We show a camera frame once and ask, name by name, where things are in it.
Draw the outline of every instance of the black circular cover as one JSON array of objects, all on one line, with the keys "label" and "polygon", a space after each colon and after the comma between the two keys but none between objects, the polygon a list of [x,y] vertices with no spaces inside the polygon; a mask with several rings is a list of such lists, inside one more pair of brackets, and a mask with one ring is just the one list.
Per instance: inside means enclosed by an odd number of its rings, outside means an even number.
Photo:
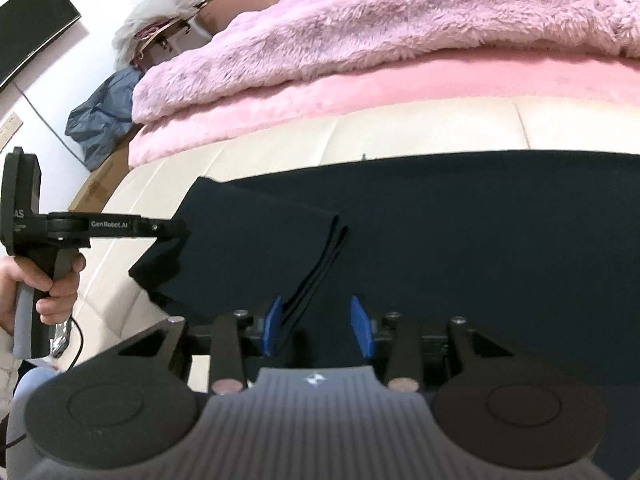
[{"label": "black circular cover", "polygon": [[28,437],[70,466],[111,469],[149,460],[193,427],[195,394],[146,359],[112,358],[43,384],[28,400]]},{"label": "black circular cover", "polygon": [[523,358],[474,362],[441,387],[431,409],[460,447],[519,470],[576,462],[604,435],[604,404],[590,387]]}]

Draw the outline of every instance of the human hand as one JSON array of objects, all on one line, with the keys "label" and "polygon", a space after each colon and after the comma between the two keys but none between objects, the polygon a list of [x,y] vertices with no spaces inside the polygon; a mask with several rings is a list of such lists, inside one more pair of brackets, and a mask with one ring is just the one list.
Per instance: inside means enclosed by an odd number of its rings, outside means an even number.
[{"label": "human hand", "polygon": [[44,324],[62,323],[71,316],[78,298],[80,272],[86,260],[82,254],[74,259],[72,270],[63,279],[54,282],[35,263],[21,256],[0,258],[0,328],[9,335],[15,327],[15,293],[18,283],[49,293],[48,298],[38,300],[36,310]]}]

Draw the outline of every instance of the beige cushion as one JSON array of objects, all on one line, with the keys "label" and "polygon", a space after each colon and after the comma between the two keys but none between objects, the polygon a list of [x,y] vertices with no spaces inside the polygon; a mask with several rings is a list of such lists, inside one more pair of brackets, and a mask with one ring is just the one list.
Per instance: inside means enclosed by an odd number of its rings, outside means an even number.
[{"label": "beige cushion", "polygon": [[[133,170],[106,212],[170,217],[200,175],[226,181],[321,164],[481,150],[600,150],[640,153],[640,109],[547,98],[460,98],[372,108],[297,121]],[[75,316],[87,344],[81,360],[164,317],[128,276],[151,240],[95,240],[85,251]],[[78,349],[72,335],[60,359]]]}]

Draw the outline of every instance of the white sleeve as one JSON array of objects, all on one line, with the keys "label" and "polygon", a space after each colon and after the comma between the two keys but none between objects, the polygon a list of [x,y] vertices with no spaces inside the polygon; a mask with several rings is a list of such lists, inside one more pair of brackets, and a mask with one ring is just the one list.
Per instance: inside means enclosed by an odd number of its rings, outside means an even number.
[{"label": "white sleeve", "polygon": [[11,408],[21,363],[14,357],[14,338],[0,329],[0,420],[8,415]]}]

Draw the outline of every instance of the television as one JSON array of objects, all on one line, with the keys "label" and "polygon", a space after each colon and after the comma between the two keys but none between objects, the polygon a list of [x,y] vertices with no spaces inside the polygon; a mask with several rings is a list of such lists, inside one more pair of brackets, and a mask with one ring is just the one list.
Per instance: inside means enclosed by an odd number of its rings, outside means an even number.
[{"label": "television", "polygon": [[80,19],[69,0],[9,0],[0,7],[0,91]]}]

